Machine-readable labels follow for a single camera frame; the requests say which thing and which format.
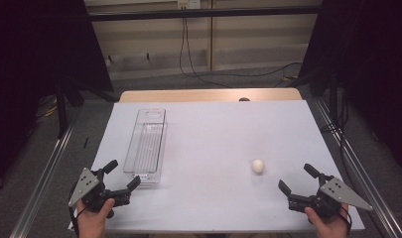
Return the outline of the black curtain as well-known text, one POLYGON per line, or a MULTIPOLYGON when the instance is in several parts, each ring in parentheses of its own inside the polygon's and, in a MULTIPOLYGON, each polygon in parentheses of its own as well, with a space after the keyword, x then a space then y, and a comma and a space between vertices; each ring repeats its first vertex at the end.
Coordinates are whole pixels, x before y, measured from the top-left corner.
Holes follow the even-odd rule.
POLYGON ((402 168, 402 0, 322 0, 300 78, 334 77, 402 168))
POLYGON ((63 93, 79 105, 89 89, 112 84, 84 0, 0 0, 0 187, 39 101, 63 93))

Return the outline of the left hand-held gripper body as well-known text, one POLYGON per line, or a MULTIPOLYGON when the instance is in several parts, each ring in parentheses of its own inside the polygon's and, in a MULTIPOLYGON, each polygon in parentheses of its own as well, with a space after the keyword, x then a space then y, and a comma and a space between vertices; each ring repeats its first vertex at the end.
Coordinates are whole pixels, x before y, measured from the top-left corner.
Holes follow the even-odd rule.
POLYGON ((104 167, 98 171, 84 168, 72 190, 67 205, 74 207, 81 200, 89 210, 99 211, 104 202, 110 198, 114 199, 115 207, 129 204, 132 182, 129 182, 125 188, 119 190, 110 190, 105 187, 104 176, 113 170, 114 167, 104 167))

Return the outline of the clear plastic container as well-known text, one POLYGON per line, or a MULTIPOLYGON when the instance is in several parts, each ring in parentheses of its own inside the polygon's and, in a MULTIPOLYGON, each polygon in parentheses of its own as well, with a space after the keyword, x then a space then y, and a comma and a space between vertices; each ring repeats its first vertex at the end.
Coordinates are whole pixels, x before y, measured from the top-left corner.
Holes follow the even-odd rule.
POLYGON ((159 183, 167 136, 166 110, 143 108, 138 111, 123 172, 142 183, 159 183))

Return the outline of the person's left hand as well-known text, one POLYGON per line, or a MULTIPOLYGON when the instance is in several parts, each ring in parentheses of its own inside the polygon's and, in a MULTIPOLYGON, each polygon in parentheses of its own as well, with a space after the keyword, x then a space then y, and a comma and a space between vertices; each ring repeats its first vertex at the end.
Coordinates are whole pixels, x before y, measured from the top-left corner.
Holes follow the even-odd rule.
POLYGON ((94 213, 88 211, 80 200, 76 204, 79 212, 77 217, 79 238, 105 238, 106 217, 114 204, 115 200, 109 198, 104 202, 102 208, 97 213, 94 213))

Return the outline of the metal floor rail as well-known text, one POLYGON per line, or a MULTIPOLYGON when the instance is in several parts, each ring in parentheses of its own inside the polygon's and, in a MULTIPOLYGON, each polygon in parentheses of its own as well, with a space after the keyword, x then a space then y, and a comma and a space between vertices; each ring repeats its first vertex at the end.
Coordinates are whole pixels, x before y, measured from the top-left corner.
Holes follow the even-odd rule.
POLYGON ((359 157, 353 150, 350 142, 344 135, 342 129, 335 125, 335 122, 330 116, 330 110, 328 106, 322 101, 316 102, 329 131, 332 133, 335 141, 340 148, 341 158, 348 164, 348 168, 344 168, 346 171, 350 169, 355 175, 358 183, 363 189, 366 197, 369 200, 370 205, 373 207, 373 211, 379 218, 384 230, 387 232, 389 238, 402 238, 402 228, 394 213, 378 191, 364 166, 362 165, 359 157))
POLYGON ((9 238, 27 238, 33 222, 38 214, 44 196, 50 186, 54 172, 66 149, 68 140, 73 130, 73 125, 69 124, 63 134, 57 139, 56 145, 48 159, 47 164, 33 190, 25 208, 17 220, 9 238))

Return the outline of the person's right hand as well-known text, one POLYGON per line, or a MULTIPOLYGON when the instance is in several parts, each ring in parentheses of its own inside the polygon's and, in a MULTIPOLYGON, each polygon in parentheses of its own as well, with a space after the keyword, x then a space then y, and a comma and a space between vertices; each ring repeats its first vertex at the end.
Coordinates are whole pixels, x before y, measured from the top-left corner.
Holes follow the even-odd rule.
POLYGON ((348 205, 343 203, 337 216, 322 219, 311 207, 305 208, 308 219, 316 229, 318 238, 347 238, 349 225, 347 223, 348 205))

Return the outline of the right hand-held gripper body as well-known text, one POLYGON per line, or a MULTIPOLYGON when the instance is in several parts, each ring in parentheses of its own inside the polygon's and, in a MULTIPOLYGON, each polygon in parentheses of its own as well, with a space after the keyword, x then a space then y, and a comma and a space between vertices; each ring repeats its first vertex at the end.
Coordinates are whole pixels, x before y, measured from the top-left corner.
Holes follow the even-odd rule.
POLYGON ((318 188, 315 195, 310 196, 294 194, 287 188, 287 200, 290 210, 305 212, 305 208, 310 207, 321 218, 332 218, 338 214, 343 203, 367 211, 373 210, 367 201, 339 178, 331 178, 318 188))

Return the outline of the black metal stand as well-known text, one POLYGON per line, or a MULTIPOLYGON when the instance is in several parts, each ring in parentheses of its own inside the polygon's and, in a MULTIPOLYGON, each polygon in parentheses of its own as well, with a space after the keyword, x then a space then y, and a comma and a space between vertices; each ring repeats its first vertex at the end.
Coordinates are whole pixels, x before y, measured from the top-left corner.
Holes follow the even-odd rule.
POLYGON ((90 86, 81 80, 58 78, 56 81, 56 100, 59 116, 59 139, 67 132, 68 129, 66 101, 68 101, 72 107, 81 107, 84 103, 84 99, 80 94, 81 90, 89 91, 93 95, 102 98, 107 102, 119 101, 117 96, 96 89, 94 86, 90 86))

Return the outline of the white egg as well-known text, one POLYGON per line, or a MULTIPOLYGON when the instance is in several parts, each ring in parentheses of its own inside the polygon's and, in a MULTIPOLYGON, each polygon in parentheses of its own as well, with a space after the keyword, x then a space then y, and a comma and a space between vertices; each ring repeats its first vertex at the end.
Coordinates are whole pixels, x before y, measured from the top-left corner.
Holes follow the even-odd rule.
POLYGON ((265 163, 262 160, 253 160, 251 163, 251 169, 258 175, 262 174, 265 170, 265 163))

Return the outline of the white wall outlet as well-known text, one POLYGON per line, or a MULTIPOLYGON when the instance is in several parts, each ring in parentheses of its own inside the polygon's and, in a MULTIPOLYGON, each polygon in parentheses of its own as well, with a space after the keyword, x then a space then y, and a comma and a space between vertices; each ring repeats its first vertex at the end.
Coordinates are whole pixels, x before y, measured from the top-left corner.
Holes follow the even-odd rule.
POLYGON ((185 9, 200 9, 201 8, 201 0, 178 0, 178 8, 180 10, 185 9))

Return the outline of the black horizontal bar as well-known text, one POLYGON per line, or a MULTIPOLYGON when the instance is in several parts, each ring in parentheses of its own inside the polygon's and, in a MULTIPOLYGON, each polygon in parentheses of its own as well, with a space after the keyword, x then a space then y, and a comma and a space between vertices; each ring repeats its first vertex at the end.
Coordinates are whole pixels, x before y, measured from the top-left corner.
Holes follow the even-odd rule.
POLYGON ((225 9, 190 9, 164 10, 144 12, 91 13, 87 16, 90 22, 162 20, 183 18, 238 17, 238 16, 272 16, 272 15, 305 15, 322 12, 322 6, 291 6, 266 8, 225 8, 225 9))

